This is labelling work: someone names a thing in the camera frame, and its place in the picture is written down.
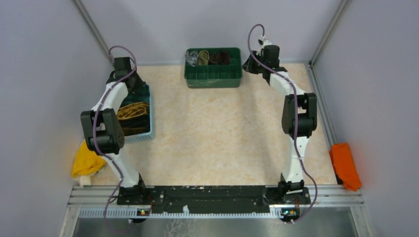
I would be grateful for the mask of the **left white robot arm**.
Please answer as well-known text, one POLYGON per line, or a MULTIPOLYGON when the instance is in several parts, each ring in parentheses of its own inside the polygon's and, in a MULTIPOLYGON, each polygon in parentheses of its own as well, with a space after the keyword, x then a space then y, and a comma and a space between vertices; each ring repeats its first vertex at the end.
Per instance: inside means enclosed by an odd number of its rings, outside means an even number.
POLYGON ((136 204, 143 204, 148 198, 144 181, 123 154, 125 135, 117 118, 117 112, 128 93, 145 86, 130 57, 117 57, 114 70, 106 82, 105 92, 99 102, 80 115, 87 148, 105 159, 120 180, 122 196, 128 196, 136 204))

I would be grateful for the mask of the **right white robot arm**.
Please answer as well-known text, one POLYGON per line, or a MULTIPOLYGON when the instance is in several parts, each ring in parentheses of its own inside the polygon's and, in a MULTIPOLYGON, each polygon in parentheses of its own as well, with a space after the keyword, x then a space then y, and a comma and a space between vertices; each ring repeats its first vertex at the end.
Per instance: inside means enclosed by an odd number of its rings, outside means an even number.
POLYGON ((309 139, 317 128, 317 96, 298 87, 289 77, 288 71, 280 66, 279 53, 279 46, 264 44, 258 51, 250 51, 242 68, 251 74, 261 74, 269 86, 284 96, 281 126, 291 147, 277 196, 283 203, 292 203, 304 190, 304 158, 309 139))

